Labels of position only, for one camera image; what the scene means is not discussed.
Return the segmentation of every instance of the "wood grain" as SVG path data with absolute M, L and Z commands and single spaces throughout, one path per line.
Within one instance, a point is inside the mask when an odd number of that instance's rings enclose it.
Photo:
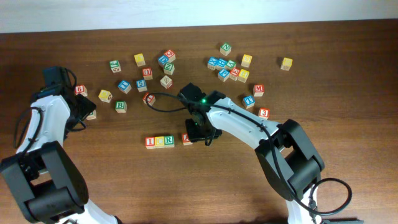
M 351 205 L 331 218 L 366 223 L 398 223 L 398 20 L 308 22 L 169 29 L 123 29 L 0 35 L 0 157 L 11 147 L 14 123 L 43 87 L 42 70 L 61 65 L 97 104 L 97 119 L 71 133 L 64 148 L 85 177 L 90 198 L 124 223 L 247 223 L 283 220 L 284 200 L 267 183 L 253 151 L 228 133 L 211 147 L 183 146 L 187 111 L 156 113 L 136 88 L 125 95 L 117 83 L 142 78 L 134 54 L 152 67 L 149 91 L 177 94 L 187 83 L 219 90 L 241 105 L 253 84 L 265 94 L 249 111 L 271 110 L 271 120 L 298 121 L 325 161 L 323 177 L 347 181 Z M 240 62 L 253 56 L 246 83 L 217 79 L 206 61 L 221 57 L 222 42 L 232 45 L 223 58 Z M 160 85 L 157 63 L 167 49 L 177 54 L 174 86 Z M 294 60 L 289 72 L 281 57 Z M 119 60 L 113 74 L 109 61 Z M 98 98 L 101 89 L 112 103 Z M 115 100 L 127 102 L 118 114 Z M 179 107 L 158 97 L 159 108 Z M 147 150 L 144 137 L 172 134 L 176 147 Z M 25 223 L 4 179 L 0 179 L 0 217 Z M 337 207 L 346 195 L 326 184 L 319 190 L 320 210 Z

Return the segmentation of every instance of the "block face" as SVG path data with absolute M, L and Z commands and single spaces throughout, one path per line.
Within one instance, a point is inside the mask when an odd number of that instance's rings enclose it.
M 230 79 L 232 79 L 234 81 L 238 80 L 238 76 L 239 76 L 240 72 L 241 72 L 240 69 L 232 68 L 231 72 L 229 73 Z
M 93 110 L 93 112 L 91 112 L 86 119 L 87 120 L 91 120 L 91 119 L 96 119 L 97 118 L 97 112 L 95 110 Z
M 168 74 L 168 75 L 173 75 L 174 72 L 174 65 L 172 63 L 166 63 L 164 64 L 164 73 Z
M 149 95 L 149 93 L 146 93 L 145 96 L 142 98 L 142 100 L 145 104 L 147 104 L 147 102 L 146 102 L 147 95 Z M 150 104 L 152 106 L 154 103 L 155 103 L 155 96 L 149 95 L 148 96 L 148 104 Z
M 242 66 L 249 68 L 251 60 L 252 56 L 244 54 L 242 58 Z
M 164 136 L 164 146 L 174 147 L 174 136 Z
M 175 60 L 175 53 L 172 50 L 164 52 L 164 55 L 169 59 L 169 63 Z
M 264 85 L 254 85 L 253 96 L 262 96 L 264 94 Z
M 207 62 L 207 67 L 214 71 L 216 70 L 217 62 L 218 62 L 217 58 L 211 57 Z
M 187 145 L 191 145 L 192 144 L 192 142 L 189 140 L 189 138 L 188 138 L 188 134 L 187 133 L 185 133 L 185 134 L 182 134 L 182 144 L 184 145 L 184 146 L 187 146 Z
M 87 89 L 84 85 L 77 85 L 75 88 L 75 95 L 81 94 L 82 96 L 87 96 Z
M 216 69 L 217 69 L 217 70 L 221 70 L 221 69 L 225 68 L 225 65 L 226 65 L 226 60 L 220 58 L 220 59 L 218 59 L 218 61 L 217 61 Z
M 243 105 L 246 107 L 246 109 L 254 106 L 254 97 L 253 96 L 247 96 L 243 98 Z
M 267 108 L 260 108 L 259 110 L 259 117 L 268 119 L 269 118 L 269 109 Z
M 155 149 L 155 137 L 146 137 L 145 138 L 145 147 L 147 149 Z
M 101 90 L 101 92 L 98 95 L 98 98 L 103 102 L 109 103 L 112 99 L 112 94 L 110 91 Z
M 229 43 L 224 43 L 221 47 L 220 47 L 220 52 L 227 56 L 230 52 L 231 52 L 232 46 L 229 45 Z
M 164 136 L 155 137 L 155 147 L 157 149 L 164 148 Z
M 169 61 L 169 58 L 166 57 L 166 55 L 162 55 L 159 59 L 157 59 L 158 63 L 162 68 L 164 67 L 164 64 L 166 64 Z
M 225 82 L 229 78 L 229 71 L 226 69 L 222 69 L 221 71 L 218 72 L 218 78 Z
M 145 80 L 153 79 L 152 69 L 151 68 L 143 68 L 142 69 L 142 76 L 144 77 Z
M 284 58 L 282 65 L 280 66 L 280 69 L 289 71 L 290 68 L 292 67 L 292 64 L 293 64 L 293 59 Z
M 145 65 L 145 59 L 143 54 L 136 54 L 134 56 L 134 59 L 136 60 L 138 67 Z
M 226 69 L 228 70 L 232 70 L 234 67 L 236 67 L 236 62 L 229 60 L 226 65 L 225 65 Z

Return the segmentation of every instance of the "wooden alphabet block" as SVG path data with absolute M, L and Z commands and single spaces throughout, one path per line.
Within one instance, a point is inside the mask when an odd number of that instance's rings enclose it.
M 262 96 L 264 94 L 264 85 L 254 85 L 253 96 Z
M 136 59 L 136 63 L 137 63 L 138 67 L 145 65 L 145 59 L 144 59 L 143 54 L 136 54 L 134 56 L 134 59 Z
M 101 90 L 98 95 L 98 98 L 103 102 L 109 103 L 112 99 L 112 94 L 110 91 Z
M 127 103 L 125 101 L 117 101 L 114 109 L 118 113 L 126 113 L 127 112 Z
M 165 74 L 168 74 L 168 75 L 173 75 L 173 72 L 174 72 L 174 65 L 172 64 L 172 63 L 166 63 L 166 64 L 164 64 L 164 68 L 163 68 L 163 71 L 164 71 L 164 73 Z
M 164 147 L 174 147 L 174 136 L 164 136 Z
M 147 104 L 147 102 L 146 102 L 147 95 L 149 95 L 149 93 L 145 93 L 145 96 L 142 98 L 142 100 L 145 104 Z M 148 96 L 148 104 L 152 106 L 154 103 L 155 103 L 155 96 L 149 95 Z
M 252 59 L 252 56 L 244 54 L 243 58 L 242 58 L 242 66 L 249 68 L 251 59 Z
M 172 63 L 175 60 L 175 53 L 172 50 L 168 50 L 164 55 L 169 59 L 168 63 Z
M 173 80 L 169 78 L 167 75 L 165 75 L 161 80 L 160 84 L 166 88 L 169 89 L 173 85 Z
M 97 112 L 96 112 L 95 110 L 93 110 L 93 112 L 91 112 L 91 113 L 86 117 L 87 120 L 95 119 L 95 118 L 97 118 Z
M 245 69 L 242 69 L 239 72 L 238 80 L 245 83 L 248 80 L 248 78 L 249 78 L 249 74 L 250 74 L 249 71 L 246 71 Z
M 229 78 L 234 81 L 238 80 L 238 76 L 239 76 L 240 72 L 241 72 L 240 69 L 232 68 L 231 72 L 229 73 Z
M 137 84 L 137 89 L 138 89 L 139 92 L 148 90 L 147 89 L 147 83 L 145 82 L 145 80 L 137 80 L 136 84 Z
M 256 101 L 254 101 L 254 97 L 253 96 L 247 96 L 245 98 L 243 98 L 243 105 L 246 109 L 254 106 L 254 103 Z
M 147 149 L 155 149 L 155 137 L 146 137 L 145 138 L 145 147 Z
M 169 61 L 169 58 L 166 57 L 166 55 L 162 55 L 159 59 L 157 59 L 157 62 L 159 65 L 163 68 L 164 64 L 166 64 Z
M 151 68 L 143 68 L 142 69 L 142 76 L 145 80 L 152 80 L 154 77 L 152 76 L 152 69 Z
M 227 56 L 232 50 L 232 46 L 230 46 L 228 43 L 224 43 L 221 47 L 220 47 L 220 52 Z
M 185 133 L 185 134 L 182 134 L 182 144 L 184 145 L 184 146 L 187 146 L 187 145 L 191 145 L 192 144 L 192 142 L 189 140 L 189 138 L 188 138 L 188 134 L 187 133 Z
M 120 89 L 120 91 L 122 91 L 125 94 L 128 94 L 129 91 L 131 90 L 131 85 L 129 82 L 122 80 L 119 85 L 118 88 Z
M 267 109 L 267 108 L 260 108 L 260 110 L 259 110 L 259 117 L 260 117 L 260 118 L 264 118 L 264 119 L 268 119 L 268 117 L 269 117 L 269 109 Z
M 87 96 L 87 89 L 84 85 L 77 85 L 75 88 L 75 94 L 81 94 L 82 96 Z
M 232 68 L 236 67 L 236 62 L 229 60 L 226 65 L 225 65 L 226 69 L 228 70 L 232 70 Z
M 216 70 L 217 62 L 218 62 L 217 58 L 211 57 L 207 62 L 207 67 L 214 71 Z
M 114 60 L 114 61 L 109 62 L 109 65 L 111 66 L 111 70 L 112 70 L 113 73 L 120 72 L 122 70 L 118 60 Z
M 229 78 L 229 71 L 227 71 L 227 69 L 222 69 L 218 72 L 218 78 L 225 82 Z
M 220 58 L 217 61 L 216 69 L 221 70 L 221 69 L 225 68 L 225 65 L 226 65 L 226 60 Z
M 292 67 L 293 64 L 293 59 L 290 58 L 284 58 L 282 61 L 282 65 L 280 66 L 280 69 L 289 71 L 290 68 Z
M 155 137 L 155 148 L 164 148 L 164 136 Z

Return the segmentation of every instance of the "yellow block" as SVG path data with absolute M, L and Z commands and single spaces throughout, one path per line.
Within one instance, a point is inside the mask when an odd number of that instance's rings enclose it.
M 164 136 L 155 137 L 155 147 L 156 148 L 164 147 Z

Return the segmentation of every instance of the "black cable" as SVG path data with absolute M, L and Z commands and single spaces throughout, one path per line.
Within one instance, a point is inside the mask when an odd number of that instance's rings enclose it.
M 183 98 L 180 98 L 180 97 L 177 97 L 177 96 L 168 94 L 168 93 L 150 93 L 150 94 L 148 94 L 148 96 L 149 96 L 149 95 L 164 95 L 164 96 L 169 96 L 169 97 L 171 97 L 171 98 L 175 98 L 175 99 L 177 99 L 177 100 L 179 100 L 179 101 L 181 101 L 181 102 L 188 103 L 188 104 L 191 103 L 191 104 L 194 104 L 194 105 L 202 105 L 202 106 L 209 106 L 209 107 L 215 107 L 215 108 L 223 109 L 223 110 L 228 111 L 229 113 L 230 113 L 230 112 L 235 113 L 235 114 L 237 114 L 238 116 L 241 116 L 241 117 L 247 119 L 248 121 L 254 123 L 254 124 L 257 125 L 258 127 L 260 127 L 260 129 L 263 130 L 263 131 L 265 132 L 265 134 L 267 135 L 267 137 L 268 137 L 268 143 L 269 143 L 269 146 L 270 146 L 270 149 L 271 149 L 272 158 L 273 158 L 273 160 L 274 160 L 275 168 L 276 168 L 276 170 L 277 170 L 277 173 L 278 173 L 278 175 L 279 175 L 280 180 L 282 181 L 282 184 L 283 184 L 284 187 L 289 191 L 289 194 L 291 194 L 291 196 L 293 197 L 293 199 L 294 199 L 301 207 L 303 207 L 304 209 L 306 209 L 308 212 L 310 212 L 310 213 L 312 213 L 312 214 L 314 214 L 314 215 L 319 215 L 319 216 L 334 215 L 334 214 L 336 214 L 336 213 L 341 212 L 341 211 L 342 211 L 344 208 L 346 208 L 347 205 L 351 202 L 351 199 L 352 199 L 352 196 L 353 196 L 353 192 L 352 192 L 352 190 L 351 190 L 351 187 L 350 187 L 346 182 L 344 182 L 344 181 L 342 181 L 342 180 L 340 180 L 340 179 L 337 179 L 337 178 L 326 178 L 326 179 L 322 179 L 322 180 L 318 181 L 317 183 L 315 183 L 315 185 L 313 186 L 312 190 L 310 191 L 310 202 L 313 201 L 313 194 L 314 194 L 314 192 L 315 192 L 315 189 L 316 189 L 320 184 L 322 184 L 322 183 L 324 183 L 324 182 L 327 182 L 327 181 L 339 182 L 339 183 L 343 184 L 343 185 L 347 188 L 348 196 L 347 196 L 346 201 L 345 201 L 340 207 L 338 207 L 337 209 L 334 209 L 334 210 L 329 211 L 329 212 L 319 212 L 319 211 L 316 211 L 316 210 L 314 210 L 314 209 L 312 209 L 312 208 L 306 206 L 304 203 L 302 203 L 301 200 L 297 197 L 296 193 L 293 192 L 292 189 L 290 189 L 289 183 L 286 181 L 285 177 L 284 177 L 283 174 L 282 174 L 282 171 L 281 171 L 281 169 L 280 169 L 280 166 L 279 166 L 279 163 L 278 163 L 278 160 L 277 160 L 277 157 L 276 157 L 276 150 L 277 150 L 277 149 L 275 148 L 274 143 L 272 142 L 272 137 L 271 137 L 271 135 L 269 134 L 268 130 L 267 130 L 262 124 L 258 123 L 257 121 L 253 120 L 252 118 L 246 116 L 245 114 L 242 114 L 242 113 L 240 113 L 240 112 L 237 112 L 237 111 L 232 110 L 231 108 L 227 108 L 227 107 L 225 107 L 225 106 L 219 106 L 219 105 L 213 105 L 213 104 L 206 104 L 206 103 L 199 103 L 199 102 L 196 102 L 196 101 L 191 101 L 191 100 L 183 99 Z M 156 111 L 160 111 L 160 112 L 171 113 L 171 112 L 174 112 L 174 111 L 178 111 L 178 110 L 161 111 L 161 110 L 158 110 L 158 109 L 154 108 L 153 106 L 149 105 L 148 103 L 147 103 L 147 105 L 148 105 L 151 109 L 156 110 Z

